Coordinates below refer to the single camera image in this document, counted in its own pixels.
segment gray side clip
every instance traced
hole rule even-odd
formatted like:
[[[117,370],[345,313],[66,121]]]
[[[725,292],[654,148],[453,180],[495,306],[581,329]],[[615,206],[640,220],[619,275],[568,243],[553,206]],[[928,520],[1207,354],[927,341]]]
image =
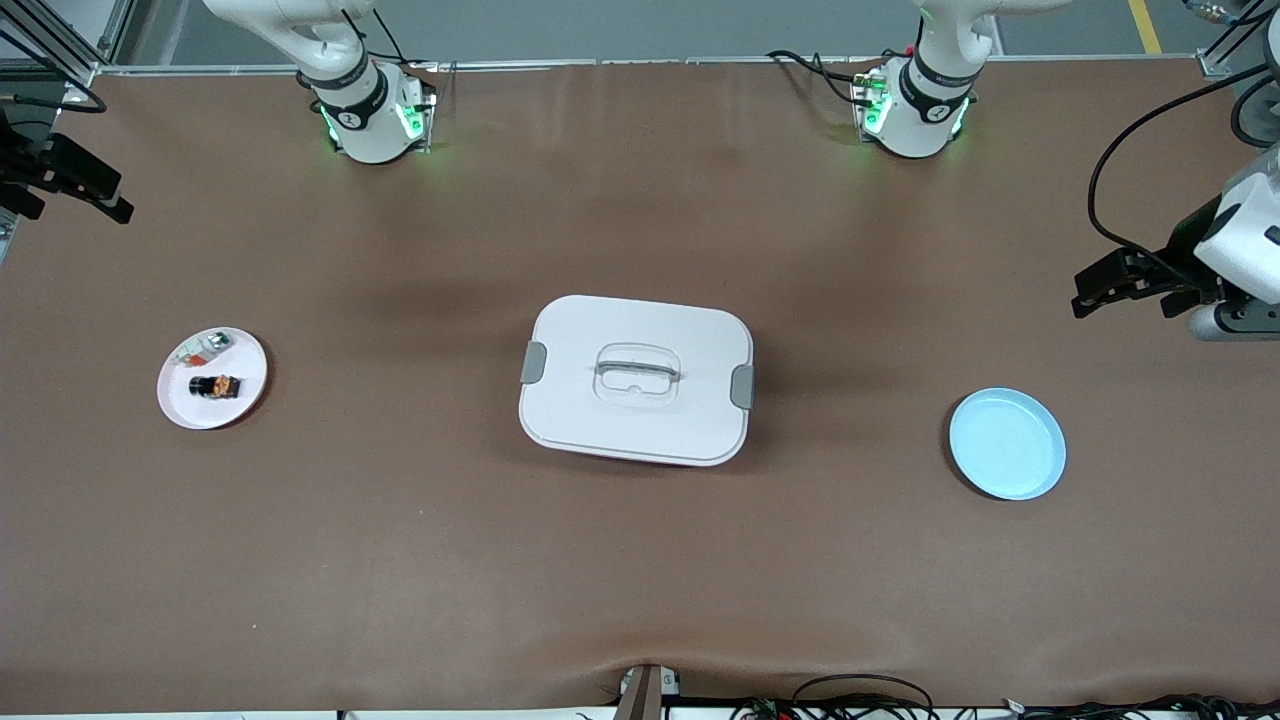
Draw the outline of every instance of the gray side clip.
[[[543,379],[544,370],[547,370],[547,346],[531,340],[525,347],[525,366],[520,370],[521,384],[531,386]]]
[[[733,368],[733,375],[728,384],[728,401],[750,410],[755,401],[755,368],[751,365],[739,365]]]

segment small toy figure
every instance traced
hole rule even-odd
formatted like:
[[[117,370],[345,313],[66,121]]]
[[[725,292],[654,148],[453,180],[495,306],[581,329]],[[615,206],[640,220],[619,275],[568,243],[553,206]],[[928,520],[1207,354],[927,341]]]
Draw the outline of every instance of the small toy figure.
[[[191,378],[187,387],[191,389],[191,395],[210,400],[227,400],[239,397],[239,379],[230,375],[218,375],[216,378]]]
[[[232,338],[223,332],[209,333],[202,338],[191,338],[182,343],[174,360],[188,368],[201,368],[218,357],[224,350],[230,347]]]

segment light blue plate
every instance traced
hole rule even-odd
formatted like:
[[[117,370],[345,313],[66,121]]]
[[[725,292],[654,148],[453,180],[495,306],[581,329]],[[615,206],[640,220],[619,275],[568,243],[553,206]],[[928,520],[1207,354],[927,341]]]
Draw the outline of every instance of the light blue plate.
[[[1034,397],[992,387],[964,398],[951,415],[951,456],[983,492],[1030,500],[1062,477],[1066,438]]]

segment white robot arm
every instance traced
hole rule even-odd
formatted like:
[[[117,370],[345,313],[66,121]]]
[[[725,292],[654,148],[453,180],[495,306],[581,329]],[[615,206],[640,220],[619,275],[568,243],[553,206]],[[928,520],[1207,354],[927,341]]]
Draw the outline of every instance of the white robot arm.
[[[369,56],[348,24],[375,0],[205,0],[219,18],[297,63],[320,97],[334,143],[353,160],[387,163],[426,142],[435,95],[397,65]]]
[[[960,131],[969,91],[991,56],[995,38],[984,20],[998,14],[1032,14],[1071,0],[911,0],[922,18],[920,41],[910,58],[893,58],[873,70],[881,82],[856,94],[861,132],[891,152],[927,158]]]
[[[1272,23],[1265,46],[1272,78],[1280,78],[1277,49],[1280,26]],[[1115,250],[1076,274],[1075,287],[1078,318],[1120,300],[1162,295],[1166,318],[1194,310],[1189,328],[1197,340],[1280,340],[1280,146],[1179,223],[1164,249]]]

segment wire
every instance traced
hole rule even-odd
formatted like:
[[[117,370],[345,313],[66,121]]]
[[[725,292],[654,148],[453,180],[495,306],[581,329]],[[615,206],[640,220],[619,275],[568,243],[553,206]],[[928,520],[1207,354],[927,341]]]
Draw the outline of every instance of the wire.
[[[1020,720],[1149,720],[1143,710],[1194,714],[1197,720],[1260,720],[1280,712],[1280,701],[1268,705],[1236,703],[1221,696],[1169,694],[1137,705],[1085,703],[1065,707],[1028,707]]]
[[[347,10],[342,10],[342,17],[347,20],[347,24],[351,26],[351,29],[356,32],[356,36],[360,37],[361,41],[369,37],[366,32],[362,32],[358,27],[356,27],[356,20],[351,19],[351,15],[347,13]],[[429,61],[422,59],[410,60],[408,58],[406,58],[404,53],[401,51],[399,49],[399,42],[396,41],[396,36],[392,35],[390,28],[387,27],[387,23],[383,20],[383,15],[381,13],[378,12],[378,8],[374,8],[374,18],[378,20],[378,24],[381,26],[383,33],[387,35],[387,40],[392,42],[392,47],[396,49],[396,54],[389,55],[387,53],[374,53],[372,50],[366,49],[371,56],[380,58],[383,60],[396,60],[397,65],[412,65],[413,63]]]
[[[392,41],[392,47],[396,49],[396,56],[401,59],[401,63],[407,65],[408,59],[404,58],[404,51],[399,49],[399,42],[396,42],[396,36],[392,35],[390,28],[387,27],[385,22],[383,22],[383,14],[378,12],[378,8],[374,8],[374,19],[383,27],[383,33],[387,35],[387,40]]]
[[[45,69],[47,69],[50,72],[54,72],[54,73],[58,73],[67,82],[69,82],[73,86],[76,86],[90,100],[93,101],[92,105],[81,105],[81,104],[55,102],[52,100],[45,100],[42,97],[28,97],[26,95],[14,95],[13,96],[13,104],[14,105],[36,105],[38,108],[51,108],[54,110],[67,110],[68,113],[93,113],[93,114],[97,114],[97,113],[105,113],[106,111],[106,102],[102,102],[102,99],[99,97],[96,92],[93,92],[92,90],[90,90],[88,86],[86,86],[81,81],[73,78],[70,74],[63,72],[58,65],[55,65],[49,59],[41,58],[40,55],[36,55],[36,53],[31,47],[27,47],[22,42],[18,42],[18,38],[15,38],[14,36],[9,35],[4,29],[0,29],[0,37],[3,37],[4,40],[6,40],[9,42],[9,45],[13,45],[14,47],[17,47],[18,50],[20,50],[24,55],[27,55],[28,58],[31,58],[36,63],[40,63],[40,65],[44,67]]]
[[[1208,58],[1210,55],[1212,55],[1213,50],[1217,50],[1217,46],[1221,45],[1222,42],[1225,42],[1226,38],[1231,36],[1231,32],[1234,32],[1236,27],[1239,27],[1242,24],[1245,24],[1245,20],[1251,20],[1251,24],[1252,24],[1252,15],[1253,15],[1253,13],[1256,13],[1257,9],[1261,8],[1262,3],[1265,3],[1265,1],[1266,0],[1253,0],[1253,4],[1249,5],[1249,8],[1247,10],[1244,10],[1243,15],[1240,15],[1240,19],[1236,20],[1236,23],[1234,23],[1230,27],[1228,27],[1225,31],[1222,31],[1222,35],[1220,35],[1217,37],[1217,40],[1213,41],[1213,45],[1208,46],[1208,50],[1204,51],[1204,58]],[[1271,17],[1271,13],[1274,13],[1274,12],[1275,10],[1268,10],[1268,12],[1263,13],[1260,17],[1268,18],[1268,17]]]
[[[795,689],[794,693],[791,693],[790,705],[796,706],[799,703],[800,693],[803,693],[809,688],[842,680],[874,680],[879,683],[892,683],[896,685],[902,685],[918,693],[922,698],[924,698],[924,702],[920,703],[911,700],[897,698],[883,693],[847,693],[831,697],[823,701],[805,701],[805,703],[817,706],[820,710],[823,710],[828,716],[835,716],[838,720],[859,720],[860,717],[864,717],[877,710],[883,710],[893,715],[899,720],[908,720],[901,715],[900,711],[905,710],[910,712],[911,719],[914,720],[915,715],[913,711],[922,710],[929,716],[931,720],[941,720],[941,717],[938,717],[938,714],[933,710],[933,697],[924,688],[909,680],[902,680],[900,678],[893,678],[891,675],[879,675],[874,673],[842,673],[838,675],[824,675],[822,678],[815,678],[813,680],[803,683],[799,688]],[[849,707],[859,707],[859,708],[865,707],[867,710],[856,715],[850,715],[847,710]]]
[[[924,40],[924,15],[923,14],[920,15],[920,24],[918,24],[915,27],[915,44],[911,45],[911,53],[913,54],[915,53],[915,49],[920,46],[920,41],[922,40]],[[910,56],[911,56],[910,54],[908,54],[908,53],[899,53],[897,50],[893,50],[892,47],[886,47],[881,53],[881,58],[910,58]]]
[[[1244,104],[1249,101],[1260,90],[1275,82],[1274,77],[1265,77],[1258,82],[1251,85],[1248,90],[1240,94],[1235,100],[1235,105],[1231,105],[1231,133],[1235,135],[1236,140],[1245,145],[1252,145],[1253,147],[1261,147],[1263,150],[1275,145],[1274,142],[1267,142],[1260,137],[1253,137],[1249,135],[1244,126],[1240,124],[1240,113],[1244,110]]]
[[[1268,17],[1270,17],[1271,14],[1275,14],[1275,10],[1271,10],[1270,13],[1267,13],[1267,15],[1268,15]],[[1243,44],[1244,44],[1244,41],[1245,41],[1245,40],[1248,40],[1248,38],[1249,38],[1249,37],[1251,37],[1251,36],[1252,36],[1252,35],[1253,35],[1254,32],[1257,32],[1260,27],[1262,27],[1262,26],[1261,26],[1261,24],[1258,24],[1258,23],[1253,23],[1253,24],[1251,24],[1251,26],[1249,26],[1249,29],[1247,29],[1247,31],[1244,31],[1243,33],[1240,33],[1240,37],[1238,37],[1238,38],[1235,40],[1235,42],[1234,42],[1234,44],[1231,44],[1231,46],[1230,46],[1230,47],[1228,47],[1228,49],[1226,49],[1226,51],[1225,51],[1225,53],[1222,53],[1222,54],[1221,54],[1221,55],[1220,55],[1220,56],[1217,58],[1217,61],[1219,61],[1219,63],[1224,63],[1224,61],[1226,61],[1226,58],[1228,58],[1228,56],[1229,56],[1229,55],[1230,55],[1231,53],[1235,53],[1235,49],[1236,49],[1236,47],[1239,47],[1240,45],[1243,45]]]
[[[765,58],[773,58],[774,60],[777,60],[778,58],[786,58],[788,60],[795,60],[796,64],[799,64],[801,68],[809,70],[810,73],[822,74],[822,69],[818,65],[810,63],[809,60],[805,60],[804,58],[801,58],[800,55],[796,55],[795,53],[792,53],[790,50],[774,50],[773,53],[769,53],[768,55],[765,55]],[[827,76],[831,77],[832,79],[838,79],[841,82],[854,82],[854,76],[846,76],[844,73],[833,73],[831,70],[827,70]]]
[[[1234,74],[1234,76],[1231,76],[1229,78],[1220,79],[1220,81],[1217,81],[1217,82],[1215,82],[1212,85],[1206,85],[1204,87],[1202,87],[1199,90],[1196,90],[1193,92],[1188,92],[1187,95],[1183,95],[1181,97],[1176,97],[1174,100],[1170,100],[1169,102],[1165,102],[1160,108],[1156,108],[1155,110],[1147,113],[1146,115],[1143,115],[1143,117],[1138,118],[1137,120],[1134,120],[1133,123],[1130,123],[1129,127],[1124,128],[1124,132],[1121,132],[1120,135],[1117,135],[1116,138],[1111,141],[1111,145],[1108,145],[1107,149],[1102,151],[1102,156],[1098,158],[1097,165],[1093,167],[1093,176],[1089,178],[1089,196],[1088,196],[1089,224],[1093,225],[1093,229],[1098,231],[1098,234],[1101,234],[1102,237],[1110,240],[1111,242],[1115,242],[1116,245],[1119,245],[1121,247],[1126,247],[1126,249],[1129,249],[1129,250],[1132,250],[1132,251],[1134,251],[1134,252],[1137,252],[1137,254],[1139,254],[1139,255],[1149,259],[1152,263],[1160,265],[1165,272],[1167,272],[1169,274],[1171,274],[1179,282],[1181,282],[1184,284],[1188,284],[1188,286],[1196,286],[1197,283],[1193,282],[1189,277],[1187,277],[1185,273],[1183,273],[1181,270],[1179,270],[1179,269],[1174,268],[1172,265],[1170,265],[1169,263],[1166,263],[1162,258],[1160,258],[1158,255],[1156,255],[1156,252],[1153,252],[1151,250],[1147,250],[1146,247],[1138,245],[1137,242],[1134,242],[1134,241],[1132,241],[1132,240],[1129,240],[1129,238],[1126,238],[1124,236],[1120,236],[1120,234],[1116,234],[1116,233],[1111,232],[1106,225],[1102,224],[1102,220],[1098,219],[1098,206],[1097,206],[1098,178],[1102,176],[1102,168],[1106,167],[1107,160],[1110,160],[1111,156],[1115,155],[1115,151],[1120,147],[1120,145],[1124,143],[1124,141],[1128,140],[1129,136],[1133,135],[1142,126],[1144,126],[1148,122],[1151,122],[1152,119],[1155,119],[1155,118],[1157,118],[1157,117],[1167,113],[1169,110],[1172,110],[1174,108],[1185,105],[1187,102],[1190,102],[1192,100],[1201,99],[1201,97],[1203,97],[1203,96],[1206,96],[1206,95],[1208,95],[1211,92],[1217,92],[1219,90],[1222,90],[1224,87],[1229,87],[1231,85],[1235,85],[1235,83],[1240,82],[1242,79],[1247,79],[1247,78],[1251,78],[1251,77],[1253,77],[1256,74],[1263,73],[1263,72],[1266,72],[1266,69],[1267,69],[1267,65],[1266,65],[1266,63],[1263,63],[1261,65],[1256,65],[1253,68],[1249,68],[1249,69],[1247,69],[1247,70],[1244,70],[1242,73],[1236,73],[1236,74]]]
[[[737,716],[741,715],[744,710],[748,710],[754,705],[755,700],[753,698],[744,700],[741,703],[739,703],[737,707],[733,708],[733,712],[730,714],[728,720],[737,720]],[[753,711],[750,715],[746,715],[746,717],[755,717],[755,712]]]
[[[846,76],[844,73],[833,73],[828,70],[827,65],[824,65],[822,61],[822,55],[819,55],[818,53],[813,54],[813,61],[805,60],[804,58],[796,55],[790,50],[774,50],[773,53],[769,53],[767,58],[773,58],[774,60],[777,60],[778,58],[787,58],[790,60],[795,60],[796,63],[800,64],[800,67],[809,70],[810,73],[820,74],[822,78],[827,81],[827,87],[829,87],[831,91],[835,92],[836,96],[844,100],[845,102],[849,102],[850,105],[856,105],[859,108],[872,106],[870,101],[863,100],[861,97],[854,97],[851,95],[846,95],[842,90],[840,90],[840,87],[836,86],[836,81],[838,79],[841,82],[855,82],[854,76]]]

